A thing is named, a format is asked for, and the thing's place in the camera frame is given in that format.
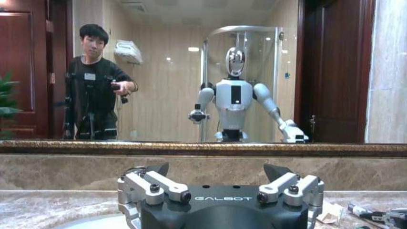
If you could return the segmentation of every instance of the robot shoulder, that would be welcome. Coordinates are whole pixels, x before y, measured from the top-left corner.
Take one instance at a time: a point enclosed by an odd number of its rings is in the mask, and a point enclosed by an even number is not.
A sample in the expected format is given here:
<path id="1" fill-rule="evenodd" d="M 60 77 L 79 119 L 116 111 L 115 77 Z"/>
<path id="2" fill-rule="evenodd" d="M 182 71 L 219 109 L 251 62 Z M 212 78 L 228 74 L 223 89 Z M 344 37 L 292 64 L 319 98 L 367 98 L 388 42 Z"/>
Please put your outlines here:
<path id="1" fill-rule="evenodd" d="M 212 88 L 212 90 L 214 90 L 214 92 L 215 92 L 214 95 L 216 95 L 216 86 L 215 86 L 211 82 L 206 82 L 206 83 L 202 84 L 200 90 L 204 89 L 204 88 L 207 88 L 207 87 L 208 87 L 208 88 Z"/>

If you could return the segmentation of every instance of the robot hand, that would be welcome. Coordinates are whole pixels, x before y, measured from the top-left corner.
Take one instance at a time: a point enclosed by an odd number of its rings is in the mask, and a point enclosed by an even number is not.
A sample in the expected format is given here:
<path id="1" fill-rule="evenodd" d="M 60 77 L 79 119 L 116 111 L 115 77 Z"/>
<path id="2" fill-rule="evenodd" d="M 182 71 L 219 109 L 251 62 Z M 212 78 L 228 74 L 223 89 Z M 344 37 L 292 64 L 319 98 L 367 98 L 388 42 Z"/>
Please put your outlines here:
<path id="1" fill-rule="evenodd" d="M 188 115 L 188 119 L 194 124 L 199 124 L 204 119 L 210 119 L 210 114 L 206 114 L 202 110 L 195 109 Z"/>
<path id="2" fill-rule="evenodd" d="M 310 138 L 304 135 L 304 132 L 298 128 L 294 121 L 288 119 L 279 126 L 279 129 L 284 135 L 283 142 L 288 143 L 302 143 L 308 142 Z"/>

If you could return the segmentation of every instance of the shower enclosure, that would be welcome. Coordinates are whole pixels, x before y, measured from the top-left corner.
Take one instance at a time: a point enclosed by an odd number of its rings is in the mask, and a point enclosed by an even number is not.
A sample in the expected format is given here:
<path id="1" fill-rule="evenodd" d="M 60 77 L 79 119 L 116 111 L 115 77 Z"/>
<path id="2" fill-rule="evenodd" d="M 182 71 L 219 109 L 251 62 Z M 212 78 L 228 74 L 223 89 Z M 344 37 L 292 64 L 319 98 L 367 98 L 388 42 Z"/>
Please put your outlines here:
<path id="1" fill-rule="evenodd" d="M 278 59 L 282 46 L 278 27 L 227 26 L 214 30 L 203 42 L 202 83 L 216 84 L 227 78 L 226 53 L 234 46 L 244 49 L 246 64 L 242 79 L 252 85 L 267 85 L 272 97 L 276 96 Z M 214 103 L 207 106 L 211 115 L 200 125 L 200 141 L 214 142 L 215 133 L 222 131 L 218 110 Z M 275 122 L 262 105 L 254 100 L 246 112 L 244 129 L 250 142 L 275 141 Z"/>

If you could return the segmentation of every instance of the silver robot face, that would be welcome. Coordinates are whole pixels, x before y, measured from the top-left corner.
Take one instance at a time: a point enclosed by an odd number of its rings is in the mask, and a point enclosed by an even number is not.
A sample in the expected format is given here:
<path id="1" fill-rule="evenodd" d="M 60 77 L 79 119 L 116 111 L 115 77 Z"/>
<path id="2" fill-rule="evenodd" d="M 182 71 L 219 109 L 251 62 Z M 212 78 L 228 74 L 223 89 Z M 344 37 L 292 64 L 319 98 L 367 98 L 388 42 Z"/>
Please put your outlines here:
<path id="1" fill-rule="evenodd" d="M 231 47 L 227 53 L 227 70 L 228 74 L 239 77 L 244 67 L 244 51 L 238 47 Z"/>

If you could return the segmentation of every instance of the ceiling light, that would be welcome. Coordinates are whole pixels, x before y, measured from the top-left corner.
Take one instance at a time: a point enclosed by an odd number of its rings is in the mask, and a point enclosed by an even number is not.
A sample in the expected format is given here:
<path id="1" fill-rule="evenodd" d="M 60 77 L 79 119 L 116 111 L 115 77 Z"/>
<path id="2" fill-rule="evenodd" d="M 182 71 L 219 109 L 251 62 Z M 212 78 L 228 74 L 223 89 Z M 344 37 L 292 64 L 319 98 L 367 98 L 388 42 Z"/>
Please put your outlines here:
<path id="1" fill-rule="evenodd" d="M 199 52 L 199 48 L 198 47 L 188 47 L 188 51 L 190 52 Z"/>

